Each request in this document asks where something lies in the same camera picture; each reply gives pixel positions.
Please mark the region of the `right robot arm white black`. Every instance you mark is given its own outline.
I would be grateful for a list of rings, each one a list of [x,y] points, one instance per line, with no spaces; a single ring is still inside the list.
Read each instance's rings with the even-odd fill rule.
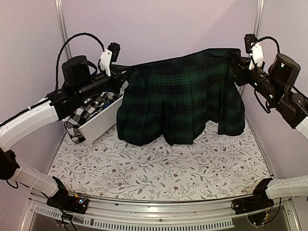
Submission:
[[[282,53],[276,57],[268,72],[262,67],[250,67],[252,58],[235,58],[235,83],[238,86],[250,84],[255,93],[266,99],[264,109],[276,109],[286,123],[305,138],[308,136],[308,98],[294,86],[300,72],[300,65]],[[273,206],[274,199],[282,197],[307,196],[308,177],[288,179],[262,179],[253,194],[235,199],[231,208],[236,214],[248,213]]]

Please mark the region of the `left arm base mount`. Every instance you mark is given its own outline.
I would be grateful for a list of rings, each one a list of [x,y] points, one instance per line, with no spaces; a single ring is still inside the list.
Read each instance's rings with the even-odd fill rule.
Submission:
[[[61,211],[69,211],[78,214],[86,214],[88,197],[81,193],[70,195],[66,190],[58,190],[56,194],[47,199],[47,205]]]

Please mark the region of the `green plaid pleated skirt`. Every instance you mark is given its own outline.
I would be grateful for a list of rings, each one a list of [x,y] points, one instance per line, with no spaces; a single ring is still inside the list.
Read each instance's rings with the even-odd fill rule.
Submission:
[[[235,86],[237,48],[211,48],[182,57],[134,65],[117,111],[118,138],[137,146],[164,137],[192,144],[208,121],[219,135],[238,136],[245,108]]]

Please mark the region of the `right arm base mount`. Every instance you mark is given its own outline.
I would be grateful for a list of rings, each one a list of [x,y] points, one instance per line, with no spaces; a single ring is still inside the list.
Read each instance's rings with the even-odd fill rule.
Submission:
[[[248,222],[253,226],[263,226],[273,212],[274,201],[263,195],[251,195],[235,199],[231,209],[236,215],[246,214]]]

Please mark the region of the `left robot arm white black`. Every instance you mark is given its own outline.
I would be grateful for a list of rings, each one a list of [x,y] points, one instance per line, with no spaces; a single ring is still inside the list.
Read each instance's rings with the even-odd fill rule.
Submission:
[[[103,52],[99,63],[89,70],[72,71],[78,65],[91,65],[84,55],[76,56],[63,64],[64,84],[61,89],[46,95],[37,104],[12,116],[0,125],[0,178],[13,180],[35,189],[61,209],[71,205],[71,197],[58,178],[51,178],[23,163],[17,163],[11,148],[36,130],[70,116],[82,106],[87,98],[111,90],[119,94],[120,88],[128,78],[130,66],[112,64],[111,52]]]

